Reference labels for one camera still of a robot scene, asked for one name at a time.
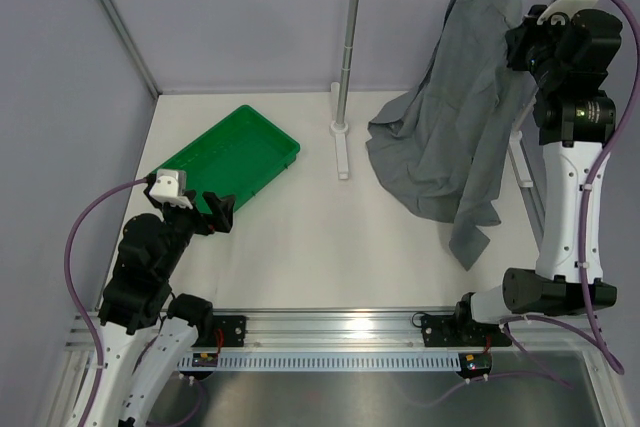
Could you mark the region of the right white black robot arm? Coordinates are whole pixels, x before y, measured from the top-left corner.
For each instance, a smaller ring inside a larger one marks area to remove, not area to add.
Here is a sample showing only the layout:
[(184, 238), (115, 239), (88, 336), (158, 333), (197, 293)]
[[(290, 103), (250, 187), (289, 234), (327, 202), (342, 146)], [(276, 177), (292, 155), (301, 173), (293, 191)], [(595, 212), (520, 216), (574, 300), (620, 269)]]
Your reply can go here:
[(602, 90), (621, 46), (622, 22), (597, 9), (543, 15), (533, 6), (506, 35), (507, 65), (538, 88), (534, 121), (546, 169), (545, 221), (534, 269), (508, 269), (500, 286), (468, 293), (457, 304), (455, 337), (474, 344), (511, 315), (578, 315), (615, 305), (603, 280), (599, 213), (604, 151), (616, 107)]

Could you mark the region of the grey button-up shirt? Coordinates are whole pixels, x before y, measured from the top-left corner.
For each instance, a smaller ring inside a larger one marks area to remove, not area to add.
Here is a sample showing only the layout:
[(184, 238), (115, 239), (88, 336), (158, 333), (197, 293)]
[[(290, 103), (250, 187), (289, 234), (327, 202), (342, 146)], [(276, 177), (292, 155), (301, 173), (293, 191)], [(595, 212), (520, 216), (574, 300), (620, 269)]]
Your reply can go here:
[(413, 215), (451, 225), (448, 247), (470, 270), (500, 224), (499, 197), (525, 84), (506, 65), (521, 0), (450, 0), (424, 78), (368, 123), (380, 185)]

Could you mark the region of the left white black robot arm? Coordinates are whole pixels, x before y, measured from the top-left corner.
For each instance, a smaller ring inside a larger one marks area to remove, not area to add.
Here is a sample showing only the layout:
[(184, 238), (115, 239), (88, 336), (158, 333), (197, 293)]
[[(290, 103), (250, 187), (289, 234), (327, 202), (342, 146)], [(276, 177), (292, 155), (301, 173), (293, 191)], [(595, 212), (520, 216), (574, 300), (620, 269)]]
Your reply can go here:
[(235, 198), (206, 192), (209, 207), (169, 203), (124, 227), (98, 312), (96, 358), (69, 418), (71, 426), (143, 426), (178, 362), (193, 346), (221, 351), (233, 330), (210, 301), (173, 296), (170, 277), (194, 235), (228, 233)]

